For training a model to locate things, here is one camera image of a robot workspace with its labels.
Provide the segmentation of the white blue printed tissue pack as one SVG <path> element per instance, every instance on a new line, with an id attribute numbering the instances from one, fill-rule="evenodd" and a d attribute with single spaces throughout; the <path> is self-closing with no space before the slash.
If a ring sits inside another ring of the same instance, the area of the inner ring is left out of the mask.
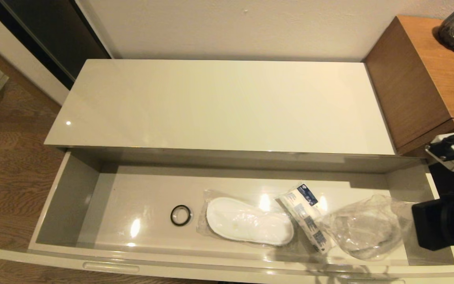
<path id="1" fill-rule="evenodd" d="M 333 248 L 334 242 L 318 225 L 318 220 L 323 216 L 318 206 L 319 201 L 305 183 L 300 182 L 279 195 L 276 201 L 290 214 L 294 223 L 299 225 L 314 252 L 325 255 Z"/>

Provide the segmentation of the dark sliding door panel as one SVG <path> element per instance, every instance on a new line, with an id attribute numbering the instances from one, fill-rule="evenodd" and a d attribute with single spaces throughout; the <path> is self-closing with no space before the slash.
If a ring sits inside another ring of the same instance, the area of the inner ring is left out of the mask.
<path id="1" fill-rule="evenodd" d="M 0 0 L 0 22 L 69 90 L 88 59 L 111 58 L 76 0 Z"/>

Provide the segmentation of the white cabinet drawer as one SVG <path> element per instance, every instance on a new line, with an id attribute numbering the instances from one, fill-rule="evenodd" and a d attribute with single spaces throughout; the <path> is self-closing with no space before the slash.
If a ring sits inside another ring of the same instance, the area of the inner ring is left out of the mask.
<path id="1" fill-rule="evenodd" d="M 422 161 L 386 173 L 258 170 L 122 163 L 65 153 L 26 250 L 15 262 L 166 278 L 260 284 L 454 284 L 454 247 L 420 248 L 411 230 L 384 260 L 336 247 L 315 253 L 296 228 L 284 247 L 259 247 L 196 231 L 203 192 L 269 192 L 305 183 L 323 212 L 375 194 L 400 201 L 438 198 Z"/>

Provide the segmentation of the white slippers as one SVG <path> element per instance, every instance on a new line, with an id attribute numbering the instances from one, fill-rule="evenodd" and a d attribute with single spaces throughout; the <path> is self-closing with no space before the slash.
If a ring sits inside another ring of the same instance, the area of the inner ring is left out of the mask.
<path id="1" fill-rule="evenodd" d="M 269 192 L 206 189 L 196 231 L 205 236 L 259 247 L 284 247 L 296 234 L 292 217 Z"/>
<path id="2" fill-rule="evenodd" d="M 375 194 L 325 214 L 318 224 L 351 257 L 380 261 L 401 246 L 410 233 L 414 204 Z"/>

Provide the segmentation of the brown wooden side table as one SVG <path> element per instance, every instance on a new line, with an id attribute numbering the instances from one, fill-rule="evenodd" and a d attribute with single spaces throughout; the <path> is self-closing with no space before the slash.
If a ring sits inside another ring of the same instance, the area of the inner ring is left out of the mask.
<path id="1" fill-rule="evenodd" d="M 364 59 L 400 156 L 423 157 L 454 133 L 454 52 L 434 36 L 440 19 L 398 15 Z"/>

